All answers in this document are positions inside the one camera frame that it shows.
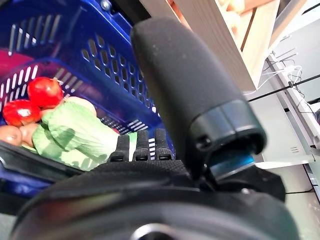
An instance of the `black wire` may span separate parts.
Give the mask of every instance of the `black wire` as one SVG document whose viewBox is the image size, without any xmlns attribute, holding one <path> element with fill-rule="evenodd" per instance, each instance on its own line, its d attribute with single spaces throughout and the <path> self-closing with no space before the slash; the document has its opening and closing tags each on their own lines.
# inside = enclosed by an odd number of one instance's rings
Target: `black wire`
<svg viewBox="0 0 320 240">
<path fill-rule="evenodd" d="M 293 86 L 295 87 L 295 86 L 297 86 L 297 85 L 307 83 L 307 82 L 312 81 L 312 80 L 317 79 L 317 78 L 320 78 L 320 74 L 315 75 L 315 76 L 312 76 L 312 77 L 309 77 L 309 78 L 307 78 L 307 79 L 305 79 L 305 80 L 302 80 L 302 81 L 300 81 L 300 82 L 296 82 L 296 83 L 293 84 Z M 268 92 L 268 93 L 266 93 L 266 94 L 263 94 L 263 95 L 261 95 L 261 96 L 257 96 L 257 97 L 255 97 L 255 98 L 252 98 L 252 99 L 248 100 L 248 102 L 253 102 L 253 101 L 255 101 L 255 100 L 262 99 L 262 98 L 264 98 L 264 97 L 270 96 L 270 95 L 272 95 L 272 94 L 276 94 L 276 93 L 278 93 L 278 92 L 281 92 L 281 91 L 283 91 L 283 90 L 287 90 L 287 89 L 290 89 L 290 88 L 291 88 L 291 86 L 285 86 L 285 87 L 279 88 L 279 89 L 277 89 L 277 90 L 274 90 L 274 91 Z"/>
<path fill-rule="evenodd" d="M 310 190 L 307 191 L 294 191 L 294 192 L 286 192 L 285 194 L 306 194 L 306 193 L 313 193 L 314 188 L 311 188 Z"/>
</svg>

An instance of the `white cable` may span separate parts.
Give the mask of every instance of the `white cable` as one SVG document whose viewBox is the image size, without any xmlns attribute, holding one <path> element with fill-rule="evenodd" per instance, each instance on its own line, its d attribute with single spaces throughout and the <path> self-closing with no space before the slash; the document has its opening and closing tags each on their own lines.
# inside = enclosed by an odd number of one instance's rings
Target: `white cable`
<svg viewBox="0 0 320 240">
<path fill-rule="evenodd" d="M 256 91 L 258 91 L 269 79 L 273 78 L 274 76 L 278 75 L 279 73 L 281 72 L 277 72 L 275 74 L 273 74 L 272 76 L 268 77 L 256 90 L 252 91 L 252 92 L 249 92 L 249 93 L 246 93 L 246 94 L 243 94 L 244 96 L 247 96 L 247 95 L 250 95 L 250 94 L 254 94 Z"/>
<path fill-rule="evenodd" d="M 280 69 L 279 71 L 271 71 L 271 72 L 266 72 L 264 74 L 261 74 L 261 76 L 269 75 L 269 74 L 277 74 L 277 73 L 282 73 L 285 72 L 285 69 Z"/>
<path fill-rule="evenodd" d="M 300 65 L 296 65 L 296 66 L 293 66 L 293 65 L 290 65 L 290 66 L 287 66 L 285 67 L 284 69 L 281 69 L 279 71 L 273 71 L 273 72 L 268 72 L 268 73 L 264 73 L 262 74 L 261 76 L 264 76 L 264 75 L 268 75 L 268 74 L 273 74 L 272 76 L 268 77 L 256 90 L 252 91 L 252 92 L 249 92 L 249 93 L 246 93 L 246 94 L 243 94 L 244 96 L 247 96 L 247 95 L 250 95 L 250 94 L 254 94 L 256 91 L 258 91 L 269 79 L 273 78 L 274 76 L 280 74 L 280 73 L 283 73 L 283 72 L 287 72 L 288 73 L 288 78 L 290 79 L 290 81 L 292 82 L 292 79 L 289 77 L 289 74 L 292 73 L 294 70 L 297 70 L 297 68 L 299 68 L 298 70 L 298 73 L 301 72 L 302 70 L 302 67 Z M 298 78 L 299 77 L 296 77 L 295 81 L 293 83 L 296 83 L 298 81 Z"/>
</svg>

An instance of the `wooden shelf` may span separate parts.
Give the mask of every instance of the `wooden shelf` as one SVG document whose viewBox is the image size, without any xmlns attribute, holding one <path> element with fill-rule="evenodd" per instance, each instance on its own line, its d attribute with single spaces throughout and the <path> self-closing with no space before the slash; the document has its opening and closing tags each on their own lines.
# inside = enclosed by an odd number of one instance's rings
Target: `wooden shelf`
<svg viewBox="0 0 320 240">
<path fill-rule="evenodd" d="M 271 39 L 276 42 L 280 37 L 279 28 L 274 32 L 280 0 L 247 1 L 260 5 L 241 15 L 241 25 L 234 34 L 217 0 L 140 0 L 152 17 L 172 17 L 190 28 L 220 59 L 237 86 L 253 91 L 258 87 Z M 297 11 L 306 0 L 295 1 L 299 2 L 294 8 Z M 288 19 L 280 24 L 281 29 Z"/>
</svg>

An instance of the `robotic hand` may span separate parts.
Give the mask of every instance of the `robotic hand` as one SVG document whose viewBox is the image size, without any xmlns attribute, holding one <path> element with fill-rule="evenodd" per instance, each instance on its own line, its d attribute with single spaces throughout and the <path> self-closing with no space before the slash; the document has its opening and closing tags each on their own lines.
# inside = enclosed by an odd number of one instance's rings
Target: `robotic hand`
<svg viewBox="0 0 320 240">
<path fill-rule="evenodd" d="M 31 200 L 11 239 L 298 240 L 281 178 L 251 157 L 263 150 L 265 132 L 215 55 L 169 18 L 137 24 L 131 39 L 181 160 L 163 130 L 156 160 L 146 131 L 133 161 L 128 136 L 120 136 L 108 163 Z"/>
</svg>

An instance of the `blue plastic basket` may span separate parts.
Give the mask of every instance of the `blue plastic basket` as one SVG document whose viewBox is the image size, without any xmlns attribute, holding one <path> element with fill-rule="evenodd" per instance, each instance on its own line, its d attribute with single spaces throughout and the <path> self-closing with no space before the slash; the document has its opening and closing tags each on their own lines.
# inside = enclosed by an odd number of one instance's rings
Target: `blue plastic basket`
<svg viewBox="0 0 320 240">
<path fill-rule="evenodd" d="M 35 77 L 57 78 L 65 96 L 93 103 L 104 124 L 120 134 L 148 129 L 154 146 L 163 124 L 121 14 L 95 0 L 12 0 L 0 8 L 0 22 L 0 111 L 28 98 Z"/>
</svg>

